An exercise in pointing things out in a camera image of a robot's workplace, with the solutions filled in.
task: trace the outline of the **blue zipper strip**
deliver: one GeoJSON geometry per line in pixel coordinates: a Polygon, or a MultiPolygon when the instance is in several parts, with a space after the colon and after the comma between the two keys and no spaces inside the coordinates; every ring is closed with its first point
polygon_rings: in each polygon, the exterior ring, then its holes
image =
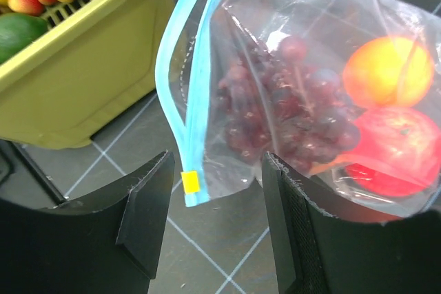
{"type": "Polygon", "coordinates": [[[189,91],[187,116],[185,119],[185,148],[183,159],[184,171],[197,171],[201,190],[187,194],[185,204],[193,207],[209,201],[207,183],[203,170],[205,136],[209,116],[209,87],[211,72],[210,21],[221,0],[207,0],[199,23],[194,45],[189,91]]]}
{"type": "Polygon", "coordinates": [[[169,71],[174,47],[178,43],[185,23],[187,22],[196,2],[197,0],[178,0],[176,3],[175,9],[164,31],[163,38],[161,39],[155,65],[156,91],[165,117],[173,131],[176,144],[178,145],[179,154],[181,156],[184,155],[185,125],[181,120],[181,115],[176,108],[170,91],[169,71]]]}

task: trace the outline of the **tile floor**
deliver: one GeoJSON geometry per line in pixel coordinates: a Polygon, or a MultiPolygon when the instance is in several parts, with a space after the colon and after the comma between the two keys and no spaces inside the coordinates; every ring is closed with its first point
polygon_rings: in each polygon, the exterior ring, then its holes
{"type": "MultiPolygon", "coordinates": [[[[441,0],[404,1],[441,15],[441,0]]],[[[27,149],[59,189],[71,198],[130,173],[165,149],[177,155],[173,135],[155,93],[101,130],[93,145],[63,151],[31,146],[27,149]]],[[[158,277],[151,283],[149,293],[277,293],[260,187],[255,184],[234,196],[186,209],[178,181],[181,165],[177,163],[158,277]]],[[[28,191],[23,186],[24,179],[25,175],[13,175],[1,186],[0,196],[14,200],[21,195],[22,200],[32,201],[29,202],[32,207],[48,203],[39,199],[41,192],[28,191]]]]}

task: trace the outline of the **black metal rod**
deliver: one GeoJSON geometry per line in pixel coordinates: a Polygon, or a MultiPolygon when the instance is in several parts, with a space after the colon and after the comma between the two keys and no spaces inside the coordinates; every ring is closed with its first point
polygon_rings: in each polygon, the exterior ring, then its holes
{"type": "Polygon", "coordinates": [[[10,143],[11,148],[14,150],[17,158],[25,166],[25,168],[30,172],[32,177],[38,182],[40,187],[47,193],[50,199],[56,204],[62,204],[67,202],[64,195],[55,187],[54,183],[51,182],[46,174],[41,170],[38,164],[30,157],[30,155],[16,143],[10,143]]]}

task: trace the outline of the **basket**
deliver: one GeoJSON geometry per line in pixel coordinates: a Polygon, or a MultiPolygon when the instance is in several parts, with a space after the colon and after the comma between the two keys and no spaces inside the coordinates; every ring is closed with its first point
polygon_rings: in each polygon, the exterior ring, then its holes
{"type": "Polygon", "coordinates": [[[52,29],[0,66],[0,138],[49,149],[90,136],[154,89],[173,0],[76,0],[52,29]]]}

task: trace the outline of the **ziplock bag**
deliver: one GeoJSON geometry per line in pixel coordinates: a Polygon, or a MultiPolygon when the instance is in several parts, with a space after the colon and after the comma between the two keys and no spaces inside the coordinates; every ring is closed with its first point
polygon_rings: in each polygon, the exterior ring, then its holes
{"type": "Polygon", "coordinates": [[[179,0],[156,83],[187,206],[260,180],[272,151],[354,202],[425,208],[441,165],[440,57],[439,18],[397,0],[179,0]]]}

